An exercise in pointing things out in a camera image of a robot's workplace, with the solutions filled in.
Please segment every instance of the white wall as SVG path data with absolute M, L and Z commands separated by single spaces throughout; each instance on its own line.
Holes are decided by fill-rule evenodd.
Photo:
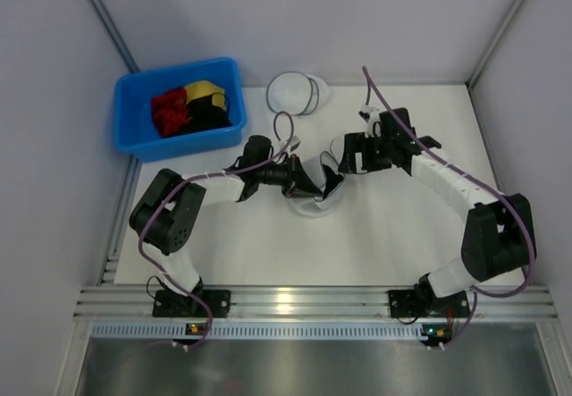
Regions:
M 104 0 L 141 69 L 220 55 L 243 80 L 468 79 L 512 0 Z
M 0 25 L 0 392 L 46 395 L 120 187 L 125 68 L 86 0 L 0 0 Z
M 537 280 L 572 342 L 572 0 L 529 0 L 475 89 L 493 165 L 531 201 Z

